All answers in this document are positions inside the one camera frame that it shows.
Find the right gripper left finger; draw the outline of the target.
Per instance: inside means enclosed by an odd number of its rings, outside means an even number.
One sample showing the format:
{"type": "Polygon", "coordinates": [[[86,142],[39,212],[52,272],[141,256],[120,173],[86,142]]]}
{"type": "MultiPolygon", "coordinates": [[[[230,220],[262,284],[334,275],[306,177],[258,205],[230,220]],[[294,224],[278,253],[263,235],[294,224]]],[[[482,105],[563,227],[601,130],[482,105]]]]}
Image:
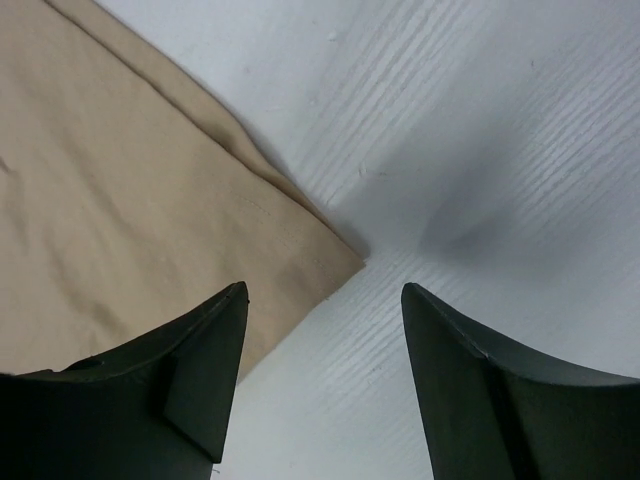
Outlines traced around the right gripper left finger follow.
{"type": "Polygon", "coordinates": [[[61,371],[1,378],[5,479],[207,479],[223,456],[248,318],[229,285],[61,371]]]}

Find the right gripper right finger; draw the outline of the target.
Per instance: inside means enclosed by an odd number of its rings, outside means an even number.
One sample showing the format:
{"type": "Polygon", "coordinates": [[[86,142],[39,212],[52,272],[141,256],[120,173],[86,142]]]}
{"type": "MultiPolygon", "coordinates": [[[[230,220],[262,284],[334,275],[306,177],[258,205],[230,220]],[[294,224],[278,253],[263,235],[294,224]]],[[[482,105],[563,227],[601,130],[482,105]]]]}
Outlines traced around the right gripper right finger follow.
{"type": "Polygon", "coordinates": [[[637,379],[537,351],[415,283],[401,305],[435,478],[638,477],[637,379]]]}

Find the beige polo shirt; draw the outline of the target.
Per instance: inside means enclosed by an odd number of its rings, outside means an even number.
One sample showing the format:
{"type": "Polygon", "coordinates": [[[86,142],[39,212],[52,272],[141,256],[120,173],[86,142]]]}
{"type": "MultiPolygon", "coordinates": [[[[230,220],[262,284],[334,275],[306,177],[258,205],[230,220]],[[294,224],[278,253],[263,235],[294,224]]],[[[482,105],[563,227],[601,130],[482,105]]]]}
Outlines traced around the beige polo shirt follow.
{"type": "Polygon", "coordinates": [[[362,266],[222,104],[96,3],[2,3],[3,371],[63,369],[242,281],[247,374],[362,266]]]}

